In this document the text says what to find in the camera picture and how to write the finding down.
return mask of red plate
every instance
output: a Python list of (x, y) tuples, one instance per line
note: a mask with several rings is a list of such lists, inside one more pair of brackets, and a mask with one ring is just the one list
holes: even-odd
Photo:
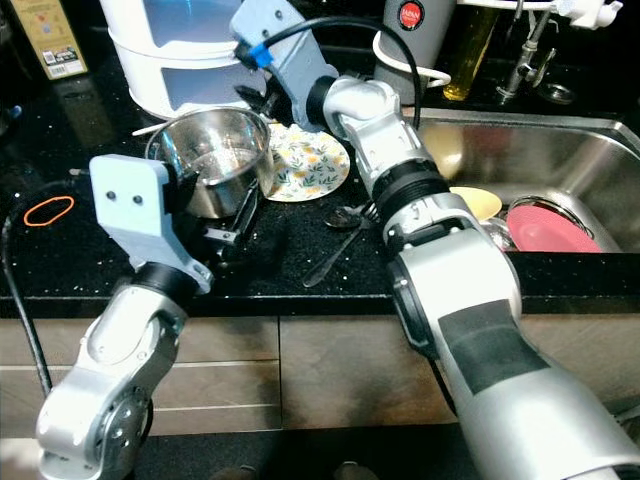
[(532, 205), (515, 207), (507, 215), (513, 242), (522, 252), (602, 253), (582, 229), (551, 210)]

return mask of stainless steel pot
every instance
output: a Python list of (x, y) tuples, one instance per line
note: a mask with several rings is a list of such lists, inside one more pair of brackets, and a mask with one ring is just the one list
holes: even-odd
[(172, 165), (179, 181), (197, 174), (187, 211), (199, 217), (234, 215), (256, 178), (265, 195), (273, 186), (269, 128), (250, 110), (221, 107), (179, 117), (151, 137), (145, 157)]

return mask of metal utensil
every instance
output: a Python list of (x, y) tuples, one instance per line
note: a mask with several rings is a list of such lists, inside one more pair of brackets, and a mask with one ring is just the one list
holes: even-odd
[(543, 83), (538, 87), (538, 96), (557, 105), (571, 105), (576, 100), (576, 93), (559, 83)]
[(350, 230), (360, 225), (362, 216), (360, 212), (366, 204), (359, 207), (349, 207), (348, 205), (342, 205), (331, 210), (329, 214), (324, 217), (324, 223), (328, 227), (335, 228), (337, 230)]
[(221, 107), (167, 123), (149, 140), (145, 157), (171, 164), (179, 181), (197, 175), (187, 212), (224, 218), (237, 212), (256, 178), (264, 195), (271, 190), (269, 138), (256, 113)]
[(258, 187), (257, 179), (249, 185), (249, 189), (230, 229), (212, 227), (205, 229), (204, 237), (219, 243), (217, 253), (221, 259), (225, 258), (225, 250), (229, 250), (229, 247), (238, 247), (244, 241), (251, 224), (255, 220), (258, 205), (264, 198)]
[(157, 132), (164, 126), (166, 126), (169, 122), (159, 123), (158, 125), (151, 125), (150, 127), (140, 128), (139, 130), (134, 130), (131, 132), (132, 137), (139, 137), (141, 135), (146, 135), (147, 133)]
[(507, 222), (498, 217), (480, 222), (480, 226), (489, 234), (493, 243), (503, 252), (517, 251), (518, 248), (511, 238)]
[(349, 245), (351, 245), (351, 243), (356, 238), (358, 238), (360, 233), (362, 233), (364, 230), (371, 228), (375, 224), (375, 220), (377, 217), (375, 204), (373, 202), (370, 202), (367, 205), (367, 207), (363, 210), (360, 217), (361, 217), (360, 225), (356, 230), (354, 230), (351, 233), (351, 235), (349, 235), (346, 238), (344, 242), (342, 242), (342, 245), (340, 245), (340, 248), (338, 248), (338, 250), (334, 254), (332, 254), (330, 257), (323, 258), (322, 260), (320, 260), (318, 263), (316, 263), (313, 266), (313, 268), (311, 268), (311, 270), (307, 272), (307, 274), (302, 279), (302, 284), (305, 287), (307, 288), (314, 287), (317, 284), (319, 284), (322, 280), (324, 280), (324, 277), (326, 277), (327, 273), (331, 271), (333, 264), (336, 263), (336, 260), (338, 260), (338, 258), (340, 258), (340, 255), (342, 255), (342, 252), (344, 252), (345, 249)]

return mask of kitchen sink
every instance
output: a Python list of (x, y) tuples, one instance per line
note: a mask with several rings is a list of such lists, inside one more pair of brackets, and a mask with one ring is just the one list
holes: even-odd
[(619, 121), (438, 109), (420, 136), (451, 185), (553, 205), (604, 252), (640, 252), (640, 138)]

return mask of faucet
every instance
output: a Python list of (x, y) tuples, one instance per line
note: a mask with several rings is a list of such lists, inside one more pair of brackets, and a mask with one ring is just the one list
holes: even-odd
[(546, 10), (538, 23), (536, 24), (533, 32), (527, 38), (527, 41), (522, 45), (522, 53), (520, 54), (520, 58), (518, 59), (511, 75), (509, 75), (508, 80), (504, 86), (499, 86), (496, 90), (498, 91), (498, 96), (500, 103), (504, 105), (509, 100), (514, 98), (518, 93), (518, 88), (522, 81), (531, 82), (533, 87), (537, 87), (544, 74), (547, 72), (547, 68), (549, 67), (549, 62), (555, 57), (556, 49), (552, 48), (549, 53), (547, 53), (546, 57), (540, 64), (538, 68), (534, 68), (531, 66), (531, 60), (533, 56), (538, 51), (538, 41), (544, 32), (547, 23), (549, 22), (549, 18), (551, 17), (551, 10)]

